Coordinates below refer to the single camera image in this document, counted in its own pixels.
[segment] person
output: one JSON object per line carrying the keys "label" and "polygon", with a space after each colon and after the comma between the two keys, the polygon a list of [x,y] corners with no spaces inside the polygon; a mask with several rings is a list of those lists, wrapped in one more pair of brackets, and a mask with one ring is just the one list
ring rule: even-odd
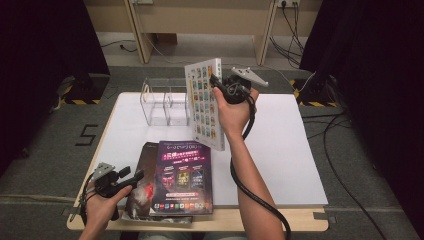
{"label": "person", "polygon": [[[213,89],[213,94],[218,102],[219,122],[225,132],[230,145],[230,151],[234,169],[240,181],[254,194],[276,207],[274,200],[260,174],[255,162],[243,139],[243,130],[250,118],[249,105],[246,101],[240,104],[228,104],[222,92],[218,88]],[[250,95],[254,101],[259,97],[259,92],[252,88]],[[87,225],[81,234],[80,240],[97,239],[107,227],[116,204],[131,191],[131,187],[122,189],[117,195],[110,199],[93,196],[87,202]],[[240,189],[238,191],[238,202],[240,216],[248,239],[285,239],[281,221],[263,206],[256,203],[245,195]],[[166,234],[154,236],[148,234],[143,239],[189,239],[186,233],[179,233],[180,237],[172,238]],[[240,236],[231,238],[222,234],[210,233],[205,239],[245,239]]]}

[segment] book cover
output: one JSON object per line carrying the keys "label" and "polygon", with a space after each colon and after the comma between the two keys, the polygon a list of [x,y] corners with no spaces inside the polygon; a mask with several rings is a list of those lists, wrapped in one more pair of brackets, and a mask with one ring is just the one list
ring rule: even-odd
{"label": "book cover", "polygon": [[191,224],[192,217],[150,216],[153,197],[155,170],[158,156],[158,143],[146,142],[140,154],[136,171],[144,171],[144,177],[137,182],[137,188],[128,196],[123,220]]}
{"label": "book cover", "polygon": [[212,214],[211,149],[197,141],[160,141],[151,216]]}
{"label": "book cover", "polygon": [[193,139],[212,149],[224,151],[224,131],[219,124],[218,104],[209,82],[212,73],[222,81],[221,59],[187,65],[184,69]]}

